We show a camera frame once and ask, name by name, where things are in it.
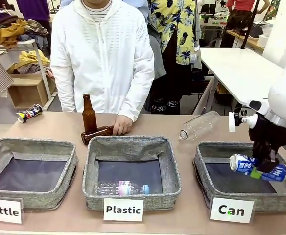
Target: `white jacket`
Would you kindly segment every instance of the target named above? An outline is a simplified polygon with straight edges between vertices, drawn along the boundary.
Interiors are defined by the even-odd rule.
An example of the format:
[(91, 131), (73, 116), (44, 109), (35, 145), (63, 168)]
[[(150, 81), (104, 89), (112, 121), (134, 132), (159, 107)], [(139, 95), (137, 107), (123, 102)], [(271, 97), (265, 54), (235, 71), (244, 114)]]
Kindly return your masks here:
[(118, 113), (135, 121), (154, 80), (154, 55), (144, 16), (113, 0), (95, 23), (81, 0), (53, 19), (51, 69), (63, 111), (83, 111), (83, 94), (97, 113)]

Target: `clear plastic bottle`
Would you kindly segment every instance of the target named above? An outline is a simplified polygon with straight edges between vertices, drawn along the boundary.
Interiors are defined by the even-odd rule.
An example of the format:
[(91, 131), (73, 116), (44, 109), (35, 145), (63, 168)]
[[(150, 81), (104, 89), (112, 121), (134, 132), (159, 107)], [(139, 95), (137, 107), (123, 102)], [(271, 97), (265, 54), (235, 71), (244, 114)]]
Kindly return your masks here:
[(183, 129), (179, 133), (179, 139), (194, 140), (199, 136), (212, 131), (214, 125), (218, 122), (219, 117), (220, 115), (216, 111), (209, 111), (203, 115), (193, 118), (183, 124)]
[(138, 186), (130, 181), (119, 181), (118, 184), (115, 183), (101, 183), (97, 184), (96, 188), (97, 194), (100, 196), (106, 195), (136, 195), (136, 194), (149, 194), (148, 185)]

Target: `beer bottle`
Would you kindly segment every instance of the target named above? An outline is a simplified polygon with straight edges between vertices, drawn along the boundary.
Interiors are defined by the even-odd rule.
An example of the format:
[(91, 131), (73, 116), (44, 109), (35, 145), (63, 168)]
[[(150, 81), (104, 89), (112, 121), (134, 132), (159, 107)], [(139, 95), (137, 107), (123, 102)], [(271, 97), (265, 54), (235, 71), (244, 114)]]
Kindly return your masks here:
[(90, 140), (95, 136), (111, 136), (113, 134), (114, 126), (101, 126), (95, 132), (83, 132), (81, 134), (82, 141), (88, 145)]
[(89, 94), (83, 95), (84, 110), (82, 113), (85, 132), (95, 132), (97, 130), (96, 114), (92, 108)]

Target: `cardboard box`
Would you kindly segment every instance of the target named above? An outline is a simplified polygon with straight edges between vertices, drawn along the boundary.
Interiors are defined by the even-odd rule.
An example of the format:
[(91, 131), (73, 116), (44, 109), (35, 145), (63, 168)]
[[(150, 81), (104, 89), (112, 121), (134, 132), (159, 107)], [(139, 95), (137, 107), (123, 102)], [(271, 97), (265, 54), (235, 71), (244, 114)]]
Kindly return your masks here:
[[(33, 104), (44, 106), (48, 101), (47, 92), (41, 73), (39, 74), (14, 74), (14, 65), (7, 71), (13, 78), (13, 84), (8, 88), (14, 107), (17, 109), (27, 109)], [(53, 94), (56, 84), (53, 78), (46, 74), (49, 92)]]

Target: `crushed can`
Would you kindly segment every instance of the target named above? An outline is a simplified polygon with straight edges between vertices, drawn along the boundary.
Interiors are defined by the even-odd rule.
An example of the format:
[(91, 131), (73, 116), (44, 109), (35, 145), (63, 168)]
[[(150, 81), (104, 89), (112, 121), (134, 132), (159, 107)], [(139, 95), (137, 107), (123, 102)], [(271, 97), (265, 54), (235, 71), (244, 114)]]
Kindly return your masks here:
[(17, 119), (21, 123), (25, 123), (29, 118), (35, 117), (43, 112), (43, 108), (39, 104), (33, 104), (31, 108), (17, 112)]
[(230, 169), (235, 172), (241, 172), (245, 175), (250, 175), (255, 179), (266, 181), (282, 182), (286, 179), (286, 166), (279, 164), (270, 173), (264, 173), (256, 170), (256, 158), (252, 158), (242, 154), (234, 154), (230, 157)]

